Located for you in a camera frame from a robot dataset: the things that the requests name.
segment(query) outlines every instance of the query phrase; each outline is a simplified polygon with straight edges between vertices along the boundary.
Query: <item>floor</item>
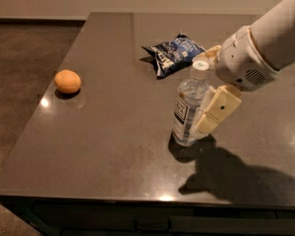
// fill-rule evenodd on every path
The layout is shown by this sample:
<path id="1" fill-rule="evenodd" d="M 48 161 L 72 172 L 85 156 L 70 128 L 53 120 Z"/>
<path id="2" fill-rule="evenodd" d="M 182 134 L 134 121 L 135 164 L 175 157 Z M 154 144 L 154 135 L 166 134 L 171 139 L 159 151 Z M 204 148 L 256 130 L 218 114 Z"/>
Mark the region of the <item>floor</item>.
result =
<path id="1" fill-rule="evenodd" d="M 82 25 L 0 25 L 0 170 Z M 0 206 L 0 236 L 38 235 Z"/>

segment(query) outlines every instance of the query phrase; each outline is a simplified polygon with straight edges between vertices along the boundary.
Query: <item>tabletop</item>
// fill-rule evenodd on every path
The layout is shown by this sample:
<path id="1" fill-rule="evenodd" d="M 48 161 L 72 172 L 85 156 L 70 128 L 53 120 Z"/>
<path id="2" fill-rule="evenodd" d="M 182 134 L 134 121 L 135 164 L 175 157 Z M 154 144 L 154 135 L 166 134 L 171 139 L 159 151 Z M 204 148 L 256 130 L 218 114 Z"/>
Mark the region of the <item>tabletop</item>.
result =
<path id="1" fill-rule="evenodd" d="M 50 83 L 0 173 L 0 195 L 295 207 L 295 64 L 194 146 L 171 138 L 184 69 L 157 80 L 141 46 L 180 32 L 221 44 L 248 15 L 92 13 L 59 70 L 80 93 Z M 214 72 L 213 85 L 220 83 Z"/>

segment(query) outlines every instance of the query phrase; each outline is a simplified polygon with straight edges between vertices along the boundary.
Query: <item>blue snack bag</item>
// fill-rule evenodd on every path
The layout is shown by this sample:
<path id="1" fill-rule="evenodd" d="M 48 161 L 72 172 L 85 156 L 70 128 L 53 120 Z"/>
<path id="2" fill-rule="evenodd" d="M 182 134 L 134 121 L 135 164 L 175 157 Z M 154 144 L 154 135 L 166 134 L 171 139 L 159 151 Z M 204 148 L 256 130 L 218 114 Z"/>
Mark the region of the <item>blue snack bag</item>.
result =
<path id="1" fill-rule="evenodd" d="M 143 46 L 143 49 L 154 57 L 152 64 L 158 79 L 163 79 L 190 66 L 195 56 L 205 52 L 202 47 L 183 33 L 179 33 L 172 41 L 150 47 Z"/>

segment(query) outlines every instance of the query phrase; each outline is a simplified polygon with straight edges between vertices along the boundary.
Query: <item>plastic bottle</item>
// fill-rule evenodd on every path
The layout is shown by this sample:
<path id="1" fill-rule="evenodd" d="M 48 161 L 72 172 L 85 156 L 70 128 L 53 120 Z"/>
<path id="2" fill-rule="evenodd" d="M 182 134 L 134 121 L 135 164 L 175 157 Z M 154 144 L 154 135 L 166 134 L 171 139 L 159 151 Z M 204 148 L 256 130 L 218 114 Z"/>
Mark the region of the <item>plastic bottle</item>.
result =
<path id="1" fill-rule="evenodd" d="M 193 124 L 197 108 L 199 109 L 209 87 L 207 74 L 209 63 L 199 60 L 193 63 L 190 78 L 178 86 L 176 109 L 174 112 L 173 137 L 177 144 L 189 147 L 197 141 L 189 130 Z"/>

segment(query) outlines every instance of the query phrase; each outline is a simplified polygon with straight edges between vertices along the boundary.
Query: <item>bottle cap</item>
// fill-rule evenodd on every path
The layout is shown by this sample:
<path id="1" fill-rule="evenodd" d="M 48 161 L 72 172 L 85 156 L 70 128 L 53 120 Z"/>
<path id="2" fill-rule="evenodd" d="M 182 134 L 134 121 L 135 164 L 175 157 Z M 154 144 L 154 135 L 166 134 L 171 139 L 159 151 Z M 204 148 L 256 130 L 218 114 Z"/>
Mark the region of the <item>bottle cap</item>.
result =
<path id="1" fill-rule="evenodd" d="M 198 60 L 193 63 L 193 66 L 191 67 L 190 75 L 195 79 L 206 79 L 207 78 L 207 72 L 209 69 L 209 64 L 206 61 Z"/>

